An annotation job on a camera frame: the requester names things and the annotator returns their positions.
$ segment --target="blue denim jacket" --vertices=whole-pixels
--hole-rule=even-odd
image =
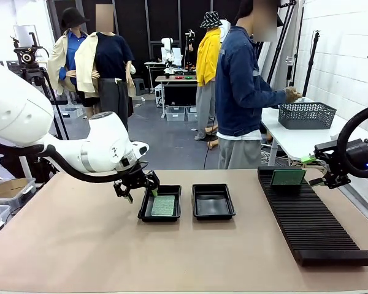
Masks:
[[[259,129],[262,108],[286,102],[259,73],[254,43],[247,31],[233,26],[221,46],[216,77],[218,131],[242,136]]]

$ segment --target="blue shirt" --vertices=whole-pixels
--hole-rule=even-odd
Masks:
[[[66,67],[68,70],[75,70],[75,53],[78,51],[80,44],[86,39],[85,35],[81,35],[78,38],[75,34],[71,31],[67,33],[67,40],[68,40],[68,48],[67,48],[67,58],[66,58]],[[66,79],[67,70],[65,68],[60,68],[59,78],[60,80]],[[76,78],[71,78],[71,83],[76,85]]]
[[[254,46],[239,26],[231,27],[221,46],[215,106],[223,135],[239,137],[258,130],[262,108],[286,102],[285,91],[272,91],[260,76]]]
[[[97,32],[98,44],[95,63],[101,78],[126,80],[126,63],[134,60],[127,42],[122,36],[107,36]]]

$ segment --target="cardboard box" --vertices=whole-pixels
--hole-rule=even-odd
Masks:
[[[19,193],[19,191],[27,186],[27,184],[28,182],[26,178],[12,179],[10,181],[0,183],[0,195],[1,197],[4,196],[4,198],[13,198]]]
[[[3,192],[3,193],[0,193],[0,198],[8,198],[8,199],[12,199],[14,198],[15,196],[18,195],[18,193],[20,191],[22,191],[23,188],[16,188],[16,189],[13,189],[13,190],[9,190],[7,192]]]

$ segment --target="beige jacket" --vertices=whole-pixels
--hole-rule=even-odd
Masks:
[[[53,51],[48,59],[47,72],[49,75],[52,88],[57,90],[58,95],[62,95],[64,89],[75,92],[75,86],[71,83],[70,78],[66,77],[64,81],[59,79],[60,68],[66,67],[67,49],[68,49],[68,34],[69,30],[57,40]]]
[[[85,93],[85,97],[99,97],[97,80],[91,77],[91,72],[96,70],[94,62],[98,44],[97,33],[90,34],[80,44],[75,53],[76,80],[78,90]],[[128,85],[128,96],[135,97],[136,89],[134,83]]]

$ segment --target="black curtain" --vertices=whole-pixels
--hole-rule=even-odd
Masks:
[[[116,0],[115,3],[118,33],[126,39],[135,57],[135,77],[143,78],[149,84],[148,71],[144,66],[149,60],[145,1]]]
[[[185,49],[185,33],[189,29],[195,32],[195,44],[194,52],[197,52],[197,48],[206,34],[206,29],[200,28],[203,21],[204,14],[210,11],[210,1],[208,0],[182,0],[182,48],[183,55]]]
[[[176,0],[148,0],[148,19],[151,41],[161,41],[162,38],[168,37],[178,40],[178,2]]]
[[[96,4],[112,4],[112,0],[83,0],[82,1],[85,18],[89,20],[86,23],[87,31],[89,34],[96,31]],[[113,23],[113,32],[116,34],[116,22]]]
[[[241,0],[214,0],[214,11],[218,11],[221,19],[227,19],[235,25],[237,13],[239,12]]]

